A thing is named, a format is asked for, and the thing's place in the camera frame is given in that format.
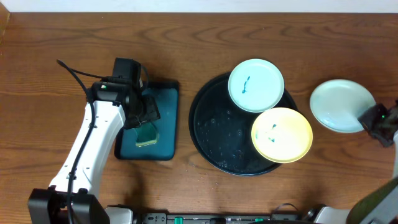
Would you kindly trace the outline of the green yellow sponge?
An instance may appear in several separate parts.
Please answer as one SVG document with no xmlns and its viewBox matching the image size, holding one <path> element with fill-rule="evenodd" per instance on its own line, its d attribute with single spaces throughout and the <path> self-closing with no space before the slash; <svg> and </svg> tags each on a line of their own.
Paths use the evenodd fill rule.
<svg viewBox="0 0 398 224">
<path fill-rule="evenodd" d="M 142 124 L 135 129 L 136 132 L 136 146 L 144 147 L 157 143 L 159 139 L 159 132 L 153 123 Z"/>
</svg>

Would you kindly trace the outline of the light blue plate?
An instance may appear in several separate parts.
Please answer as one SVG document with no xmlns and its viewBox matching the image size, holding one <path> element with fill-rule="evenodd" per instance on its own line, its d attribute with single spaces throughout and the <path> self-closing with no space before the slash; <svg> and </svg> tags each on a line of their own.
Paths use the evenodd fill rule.
<svg viewBox="0 0 398 224">
<path fill-rule="evenodd" d="M 337 133 L 358 133 L 364 128 L 358 118 L 376 101 L 362 85 L 351 80 L 329 80 L 317 86 L 310 97 L 316 120 Z"/>
<path fill-rule="evenodd" d="M 236 106 L 251 113 L 262 113 L 278 104 L 284 93 L 280 70 L 263 59 L 241 62 L 230 73 L 228 93 Z"/>
</svg>

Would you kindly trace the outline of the yellow plate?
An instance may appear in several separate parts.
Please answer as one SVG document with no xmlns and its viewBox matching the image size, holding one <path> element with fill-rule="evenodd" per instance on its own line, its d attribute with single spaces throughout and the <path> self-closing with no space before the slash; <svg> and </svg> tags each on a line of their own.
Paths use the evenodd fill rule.
<svg viewBox="0 0 398 224">
<path fill-rule="evenodd" d="M 251 128 L 252 143 L 264 158 L 291 163 L 310 150 L 313 131 L 307 119 L 290 108 L 272 108 L 261 113 Z"/>
</svg>

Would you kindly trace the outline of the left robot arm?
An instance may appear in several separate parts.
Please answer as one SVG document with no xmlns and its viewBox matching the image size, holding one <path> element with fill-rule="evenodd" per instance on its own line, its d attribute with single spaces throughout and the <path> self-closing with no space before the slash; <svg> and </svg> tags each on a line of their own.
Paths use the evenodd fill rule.
<svg viewBox="0 0 398 224">
<path fill-rule="evenodd" d="M 143 95 L 138 86 L 94 83 L 66 161 L 47 189 L 34 189 L 29 197 L 32 223 L 132 223 L 130 208 L 99 203 L 101 176 L 119 131 L 159 118 L 154 97 Z"/>
</svg>

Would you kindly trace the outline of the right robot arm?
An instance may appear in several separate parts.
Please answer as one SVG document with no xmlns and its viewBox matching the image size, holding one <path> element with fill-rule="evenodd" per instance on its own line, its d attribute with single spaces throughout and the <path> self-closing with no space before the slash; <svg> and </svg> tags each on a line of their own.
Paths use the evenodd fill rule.
<svg viewBox="0 0 398 224">
<path fill-rule="evenodd" d="M 387 109 L 377 104 L 365 111 L 358 121 L 384 147 L 397 148 L 397 105 Z M 302 220 L 309 223 L 397 223 L 397 154 L 394 154 L 392 179 L 360 200 L 351 210 L 319 205 L 310 209 Z"/>
</svg>

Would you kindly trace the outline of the black rectangular water tray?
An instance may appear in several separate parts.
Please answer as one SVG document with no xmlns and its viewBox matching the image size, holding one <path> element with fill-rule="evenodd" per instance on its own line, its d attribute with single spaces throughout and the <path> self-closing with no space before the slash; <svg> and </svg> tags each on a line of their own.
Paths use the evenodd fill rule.
<svg viewBox="0 0 398 224">
<path fill-rule="evenodd" d="M 121 160 L 168 161 L 175 154 L 176 128 L 178 115 L 178 82 L 151 82 L 144 95 L 155 98 L 160 119 L 145 124 L 157 131 L 157 141 L 137 146 L 138 134 L 142 128 L 121 129 L 116 137 L 114 155 Z"/>
</svg>

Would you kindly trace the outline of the round black tray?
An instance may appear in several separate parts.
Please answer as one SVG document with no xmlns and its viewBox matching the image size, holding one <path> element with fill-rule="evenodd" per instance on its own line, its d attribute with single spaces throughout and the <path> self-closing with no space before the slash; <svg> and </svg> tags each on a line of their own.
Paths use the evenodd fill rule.
<svg viewBox="0 0 398 224">
<path fill-rule="evenodd" d="M 262 175 L 280 167 L 258 153 L 251 128 L 259 113 L 242 110 L 228 92 L 230 73 L 206 83 L 190 107 L 188 125 L 198 152 L 211 165 L 233 175 Z"/>
</svg>

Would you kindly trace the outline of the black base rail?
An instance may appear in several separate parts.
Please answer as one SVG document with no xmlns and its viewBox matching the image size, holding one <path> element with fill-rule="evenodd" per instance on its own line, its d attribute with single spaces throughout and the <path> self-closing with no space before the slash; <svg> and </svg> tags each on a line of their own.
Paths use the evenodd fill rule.
<svg viewBox="0 0 398 224">
<path fill-rule="evenodd" d="M 110 223 L 126 224 L 260 224 L 260 223 L 309 223 L 293 214 L 273 215 L 205 215 L 167 214 L 164 212 L 135 213 L 127 207 L 107 207 Z"/>
</svg>

